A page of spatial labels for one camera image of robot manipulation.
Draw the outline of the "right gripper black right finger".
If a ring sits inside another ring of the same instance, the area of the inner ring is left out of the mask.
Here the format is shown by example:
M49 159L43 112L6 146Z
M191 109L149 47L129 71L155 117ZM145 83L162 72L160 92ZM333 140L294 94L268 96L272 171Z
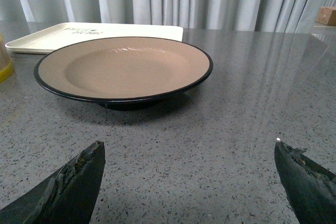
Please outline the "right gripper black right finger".
M335 223L335 174L304 152L275 143L274 159L287 199L300 223Z

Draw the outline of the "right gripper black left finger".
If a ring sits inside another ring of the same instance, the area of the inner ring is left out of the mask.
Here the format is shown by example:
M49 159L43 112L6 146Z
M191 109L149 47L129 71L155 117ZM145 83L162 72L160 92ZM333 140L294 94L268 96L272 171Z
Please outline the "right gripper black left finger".
M1 209L1 223L89 223L104 166L104 143L96 141Z

